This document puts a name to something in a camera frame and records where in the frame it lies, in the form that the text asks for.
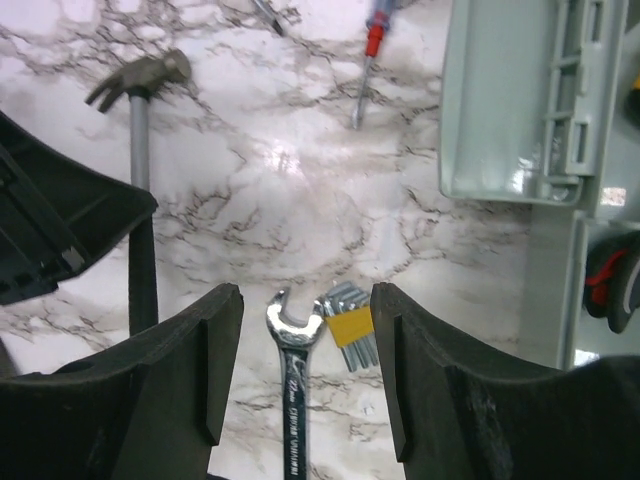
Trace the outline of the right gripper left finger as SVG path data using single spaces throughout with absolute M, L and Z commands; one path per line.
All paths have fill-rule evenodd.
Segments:
M 51 374 L 1 383 L 5 479 L 204 479 L 240 339 L 239 288 Z

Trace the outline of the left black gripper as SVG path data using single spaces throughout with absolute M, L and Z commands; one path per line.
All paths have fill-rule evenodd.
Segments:
M 50 294 L 149 219 L 153 196 L 1 118 L 1 303 Z

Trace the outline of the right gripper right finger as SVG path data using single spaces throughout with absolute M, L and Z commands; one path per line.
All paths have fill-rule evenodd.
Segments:
M 638 477 L 637 357 L 562 371 L 483 343 L 394 284 L 376 284 L 370 307 L 407 478 Z

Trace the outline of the claw hammer black handle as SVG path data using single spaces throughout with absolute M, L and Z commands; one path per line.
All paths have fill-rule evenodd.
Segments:
M 98 98 L 101 113 L 107 112 L 122 95 L 130 105 L 131 184 L 150 189 L 149 103 L 167 83 L 186 83 L 191 65 L 179 49 L 160 57 L 142 56 L 128 62 L 104 79 L 86 97 L 93 104 Z M 158 297 L 153 220 L 148 218 L 129 235 L 128 258 L 129 334 L 135 336 L 158 324 Z

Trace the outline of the red black utility knife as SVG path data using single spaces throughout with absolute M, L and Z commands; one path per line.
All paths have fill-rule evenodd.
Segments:
M 639 233 L 605 239 L 587 255 L 583 304 L 621 334 L 639 308 Z

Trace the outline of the small red blue screwdriver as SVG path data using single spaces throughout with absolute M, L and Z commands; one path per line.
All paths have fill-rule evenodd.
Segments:
M 375 0 L 372 3 L 371 14 L 366 21 L 367 41 L 365 46 L 365 60 L 361 83 L 358 90 L 357 102 L 351 115 L 351 127 L 359 129 L 364 113 L 364 102 L 367 85 L 374 60 L 391 25 L 391 18 L 397 8 L 396 0 Z

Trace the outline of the yellow handle tool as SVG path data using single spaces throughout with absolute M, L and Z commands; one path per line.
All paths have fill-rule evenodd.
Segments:
M 630 89 L 629 91 L 631 93 L 635 93 L 635 92 L 639 92 L 640 91 L 640 73 L 637 73 L 633 79 L 632 84 L 630 85 Z

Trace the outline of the yellow hex key set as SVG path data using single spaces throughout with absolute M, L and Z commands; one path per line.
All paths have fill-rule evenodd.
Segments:
M 351 281 L 324 296 L 325 321 L 350 373 L 379 365 L 369 300 L 370 293 Z

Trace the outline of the silver open-end wrench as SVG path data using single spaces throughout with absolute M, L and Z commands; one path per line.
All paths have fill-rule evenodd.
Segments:
M 266 324 L 275 341 L 282 373 L 283 477 L 308 479 L 307 386 L 308 363 L 323 328 L 323 306 L 313 303 L 305 325 L 294 322 L 286 312 L 290 288 L 279 290 L 266 310 Z

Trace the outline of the yellow black screwdriver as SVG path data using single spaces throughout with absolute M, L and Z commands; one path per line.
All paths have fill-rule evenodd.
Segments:
M 277 19 L 276 13 L 265 0 L 252 0 L 261 18 L 281 37 L 285 36 L 284 29 Z

